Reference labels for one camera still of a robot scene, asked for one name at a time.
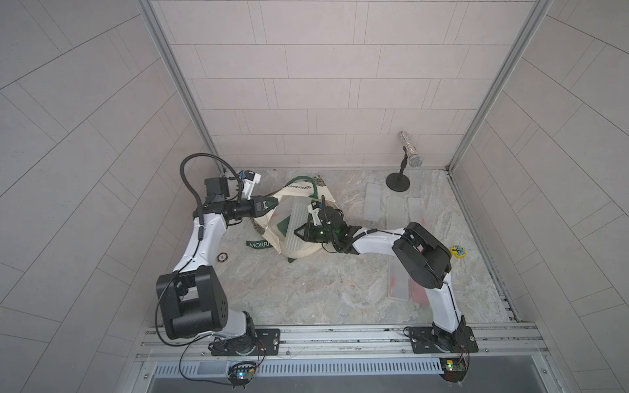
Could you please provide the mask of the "cream canvas tote bag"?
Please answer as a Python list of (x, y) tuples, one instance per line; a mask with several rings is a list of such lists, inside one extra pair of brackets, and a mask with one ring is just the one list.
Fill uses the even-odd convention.
[(319, 175), (314, 178), (297, 176), (271, 196), (278, 200), (278, 206), (266, 215), (252, 219), (258, 234), (290, 263), (321, 250), (320, 243), (306, 242), (294, 231), (304, 224), (314, 223), (311, 203), (320, 202), (321, 196), (327, 204), (337, 207), (323, 178)]

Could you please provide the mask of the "translucent pink pencil case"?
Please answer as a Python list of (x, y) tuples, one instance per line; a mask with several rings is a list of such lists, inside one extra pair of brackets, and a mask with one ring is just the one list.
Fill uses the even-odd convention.
[(418, 283), (410, 280), (410, 299), (420, 306), (429, 306), (430, 301), (426, 293), (426, 289), (421, 287)]

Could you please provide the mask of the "dark green pencil case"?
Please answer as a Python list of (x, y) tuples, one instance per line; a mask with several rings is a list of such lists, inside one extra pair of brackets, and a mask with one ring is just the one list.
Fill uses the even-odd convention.
[(287, 217), (279, 221), (278, 224), (276, 225), (279, 235), (283, 238), (285, 238), (287, 235), (290, 221), (291, 221), (291, 216), (288, 215)]

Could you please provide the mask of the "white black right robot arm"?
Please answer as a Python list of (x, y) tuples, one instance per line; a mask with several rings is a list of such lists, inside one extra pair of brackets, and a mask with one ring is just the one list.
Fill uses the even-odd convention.
[(288, 232), (304, 242), (331, 245), (342, 254), (380, 254), (397, 258), (409, 277), (425, 289), (432, 310), (431, 327), (405, 327), (414, 353), (478, 352), (478, 343), (451, 289), (451, 253), (424, 226), (411, 222), (403, 229), (363, 229), (348, 225), (341, 211), (318, 210), (319, 219)]

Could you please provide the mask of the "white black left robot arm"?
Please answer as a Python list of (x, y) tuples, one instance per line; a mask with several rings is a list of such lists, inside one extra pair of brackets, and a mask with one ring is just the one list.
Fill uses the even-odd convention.
[(186, 178), (186, 165), (201, 157), (192, 154), (180, 164), (183, 185), (193, 194), (196, 209), (193, 234), (186, 251), (172, 273), (157, 280), (158, 304), (155, 319), (159, 339), (168, 346), (186, 346), (205, 335), (216, 337), (213, 355), (249, 355), (257, 349), (258, 339), (252, 317), (233, 311), (222, 288), (215, 264), (221, 239), (231, 224), (244, 218), (260, 218), (278, 206), (273, 196), (252, 195), (253, 175), (233, 171), (229, 177), (206, 180), (202, 198)]

